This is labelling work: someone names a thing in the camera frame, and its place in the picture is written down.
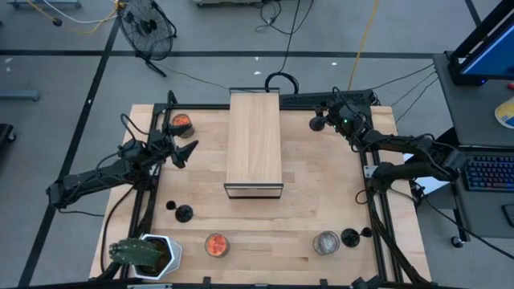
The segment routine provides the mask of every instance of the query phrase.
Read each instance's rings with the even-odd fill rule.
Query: caster wheel
[[[16,134],[14,132],[10,132],[9,137],[7,138],[8,143],[13,143],[16,140]]]
[[[462,248],[464,246],[464,242],[457,236],[451,237],[451,245],[455,248]]]

